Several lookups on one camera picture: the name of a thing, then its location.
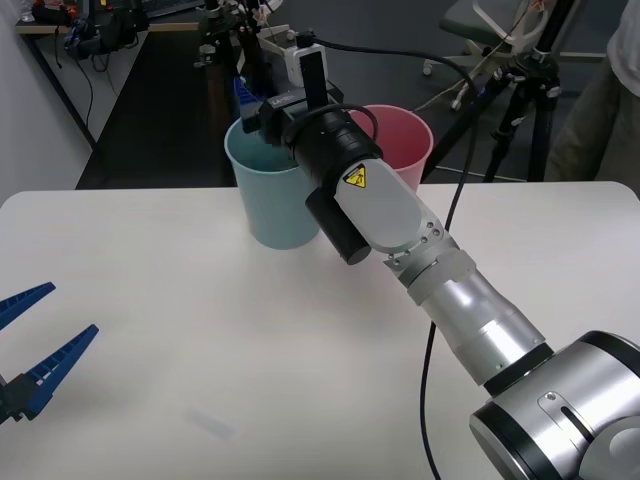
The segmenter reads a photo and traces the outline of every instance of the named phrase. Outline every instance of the blue object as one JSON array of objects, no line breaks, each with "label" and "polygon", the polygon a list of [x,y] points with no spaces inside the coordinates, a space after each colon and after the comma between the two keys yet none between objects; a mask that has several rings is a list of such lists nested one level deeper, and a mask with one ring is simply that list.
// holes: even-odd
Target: blue object
[{"label": "blue object", "polygon": [[56,353],[25,374],[40,386],[38,392],[27,403],[26,410],[28,414],[38,415],[49,403],[53,392],[58,388],[60,382],[64,380],[64,377],[67,376],[97,334],[98,327],[91,325]]},{"label": "blue object", "polygon": [[227,131],[224,146],[256,240],[278,250],[312,240],[319,227],[304,203],[311,184],[289,152],[267,145],[257,132],[244,133],[241,120]]},{"label": "blue object", "polygon": [[[1,301],[0,330],[55,288],[53,283],[45,283]],[[29,420],[37,417],[97,333],[98,327],[91,325],[27,373],[6,385],[0,382],[0,424],[9,417],[16,421],[23,416]]]},{"label": "blue object", "polygon": [[29,310],[33,305],[42,300],[56,289],[51,282],[31,288],[26,292],[0,302],[0,330],[13,322],[16,318]]},{"label": "blue object", "polygon": [[244,85],[243,81],[235,77],[233,79],[233,93],[238,98],[240,105],[248,105],[250,103],[262,103],[264,98],[258,98]]}]

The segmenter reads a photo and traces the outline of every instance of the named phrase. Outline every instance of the pink cup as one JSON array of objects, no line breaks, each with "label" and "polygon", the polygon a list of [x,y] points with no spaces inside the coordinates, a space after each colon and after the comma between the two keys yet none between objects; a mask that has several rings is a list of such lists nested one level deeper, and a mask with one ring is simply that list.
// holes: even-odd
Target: pink cup
[{"label": "pink cup", "polygon": [[[409,188],[418,190],[427,158],[433,150],[433,133],[417,115],[391,105],[370,105],[369,110],[379,124],[376,143],[382,149],[384,161],[393,168]],[[351,117],[369,136],[373,135],[371,120],[361,112]]]}]

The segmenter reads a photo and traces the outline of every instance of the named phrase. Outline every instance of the black cable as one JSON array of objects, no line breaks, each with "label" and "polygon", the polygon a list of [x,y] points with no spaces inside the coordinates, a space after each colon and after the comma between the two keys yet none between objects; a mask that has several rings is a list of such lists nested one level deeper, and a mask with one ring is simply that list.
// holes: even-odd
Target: black cable
[{"label": "black cable", "polygon": [[478,95],[478,89],[476,88],[473,80],[469,76],[469,74],[458,64],[449,60],[448,58],[441,57],[439,55],[434,55],[428,52],[419,52],[414,50],[387,50],[380,48],[367,48],[367,47],[352,47],[349,45],[342,45],[339,43],[327,42],[326,40],[322,40],[320,38],[314,37],[313,41],[318,45],[324,45],[327,48],[331,48],[333,50],[342,50],[343,52],[356,52],[356,53],[373,53],[377,55],[399,55],[402,57],[413,57],[413,58],[422,58],[423,60],[432,60],[434,62],[441,63],[446,65],[456,72],[460,74],[462,78],[464,78],[465,82],[469,85],[469,90],[474,96]]},{"label": "black cable", "polygon": [[84,71],[84,69],[80,65],[80,62],[78,62],[77,60],[76,60],[76,65],[78,65],[78,68],[80,69],[80,71],[84,75],[84,78],[87,79],[87,83],[89,84],[89,91],[91,92],[91,98],[89,100],[89,109],[87,110],[87,118],[84,121],[84,123],[87,126],[87,128],[89,128],[89,116],[91,115],[91,109],[93,108],[93,85],[91,84],[91,80],[89,80],[89,76],[87,75],[87,73]]},{"label": "black cable", "polygon": [[[100,60],[100,63],[102,64],[102,67],[98,68],[98,66],[96,65],[96,57],[98,57],[98,60]],[[109,61],[111,60],[111,54],[107,53],[107,60],[103,61],[102,57],[100,55],[91,55],[91,66],[93,66],[93,69],[98,72],[98,73],[105,73],[107,70],[109,70]]]},{"label": "black cable", "polygon": [[263,3],[263,5],[265,5],[265,6],[269,9],[269,11],[270,11],[271,13],[276,13],[276,12],[273,10],[273,8],[271,8],[271,5],[269,5],[269,0],[262,0],[262,3]]},{"label": "black cable", "polygon": [[[327,42],[325,40],[321,40],[318,38],[314,38],[314,42],[318,45],[324,45],[327,48],[332,48],[334,50],[342,50],[345,52],[358,52],[358,53],[372,53],[379,55],[399,55],[405,57],[414,57],[414,58],[422,58],[424,60],[432,60],[443,65],[446,65],[456,72],[460,74],[460,76],[464,79],[464,81],[469,85],[469,90],[471,91],[473,97],[478,96],[478,89],[476,88],[473,80],[469,76],[469,74],[459,65],[452,62],[451,60],[440,57],[439,55],[433,55],[426,52],[418,52],[411,50],[383,50],[376,48],[366,48],[366,47],[352,47],[348,45],[341,45],[337,43]],[[475,153],[476,141],[478,138],[478,117],[476,116],[473,119],[473,125],[471,130],[471,137],[469,140],[469,149],[467,152],[467,158],[465,160],[465,165],[462,170],[462,174],[460,176],[460,181],[458,182],[458,187],[456,189],[456,193],[453,196],[453,200],[451,202],[451,207],[449,208],[449,214],[447,215],[447,221],[445,223],[445,229],[449,231],[451,227],[451,223],[453,221],[453,216],[456,211],[456,207],[458,206],[458,201],[460,200],[460,196],[462,195],[462,189],[464,188],[464,184],[467,181],[467,177],[469,175],[469,171],[471,169],[471,164],[473,163],[473,155]],[[436,325],[432,322],[429,327],[429,338],[427,339],[427,348],[425,352],[424,358],[424,366],[422,369],[422,378],[420,381],[420,431],[422,434],[422,443],[424,444],[424,450],[427,455],[427,461],[429,462],[429,467],[431,468],[431,473],[435,480],[441,480],[440,472],[438,471],[438,467],[436,466],[435,460],[433,458],[433,453],[431,452],[431,445],[429,444],[429,435],[427,433],[427,421],[424,412],[426,396],[427,396],[427,378],[429,376],[429,365],[431,363],[431,354],[433,352],[433,344],[435,341],[436,334]]]},{"label": "black cable", "polygon": [[58,61],[58,35],[60,34],[60,25],[56,26],[56,31],[53,33],[53,53],[56,58],[56,65],[62,70],[62,64]]},{"label": "black cable", "polygon": [[[96,57],[98,57],[98,60],[100,60],[100,64],[102,65],[101,68],[98,68],[98,66],[96,65]],[[100,55],[91,55],[91,65],[93,65],[93,69],[97,72],[97,73],[106,73],[107,74],[107,80],[109,81],[109,85],[111,86],[111,91],[113,92],[113,94],[116,97],[119,97],[120,94],[118,92],[116,92],[116,87],[113,85],[113,80],[111,79],[111,74],[109,73],[109,60],[111,59],[111,53],[107,54],[107,60],[103,61],[102,57]]]},{"label": "black cable", "polygon": [[116,98],[120,98],[120,94],[116,91],[116,87],[113,85],[113,80],[111,79],[111,74],[109,73],[109,70],[106,71],[106,74],[107,74],[107,80],[109,80],[109,85],[111,85],[111,91],[116,96]]},{"label": "black cable", "polygon": [[352,105],[350,103],[332,103],[330,105],[325,105],[324,107],[316,108],[315,110],[311,110],[304,115],[299,116],[284,129],[282,132],[282,143],[284,145],[291,145],[295,147],[296,139],[298,135],[309,126],[309,124],[318,117],[321,117],[325,113],[335,112],[337,110],[356,110],[358,112],[364,113],[371,123],[373,124],[373,136],[372,140],[375,142],[378,139],[378,119],[376,116],[366,107],[361,105]]},{"label": "black cable", "polygon": [[130,45],[125,45],[124,48],[131,50],[132,48],[136,48],[138,46],[138,43],[140,43],[140,39],[138,38],[138,32],[136,32],[136,41]]}]

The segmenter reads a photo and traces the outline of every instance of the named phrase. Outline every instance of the blue cup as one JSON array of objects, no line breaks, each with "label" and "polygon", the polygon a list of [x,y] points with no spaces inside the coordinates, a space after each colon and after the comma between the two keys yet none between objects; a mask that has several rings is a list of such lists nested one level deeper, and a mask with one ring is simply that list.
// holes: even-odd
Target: blue cup
[{"label": "blue cup", "polygon": [[258,132],[244,133],[241,120],[227,131],[224,148],[256,240],[288,250],[318,234],[318,224],[304,204],[311,184],[285,148],[266,144]]}]

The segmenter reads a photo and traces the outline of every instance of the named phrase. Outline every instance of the plastic cup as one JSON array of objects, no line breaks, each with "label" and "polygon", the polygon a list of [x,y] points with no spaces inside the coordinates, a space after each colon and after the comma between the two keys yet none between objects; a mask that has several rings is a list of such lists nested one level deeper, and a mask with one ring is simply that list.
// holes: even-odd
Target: plastic cup
[{"label": "plastic cup", "polygon": [[[433,150],[433,133],[420,117],[392,105],[370,105],[379,124],[376,143],[384,161],[400,175],[414,192],[420,186],[427,158]],[[353,120],[368,135],[373,135],[371,120],[361,112],[351,112]]]},{"label": "plastic cup", "polygon": [[249,230],[258,242],[288,250],[318,234],[318,224],[304,204],[311,184],[285,148],[266,144],[257,132],[244,133],[241,120],[227,131],[224,148],[236,174]]}]

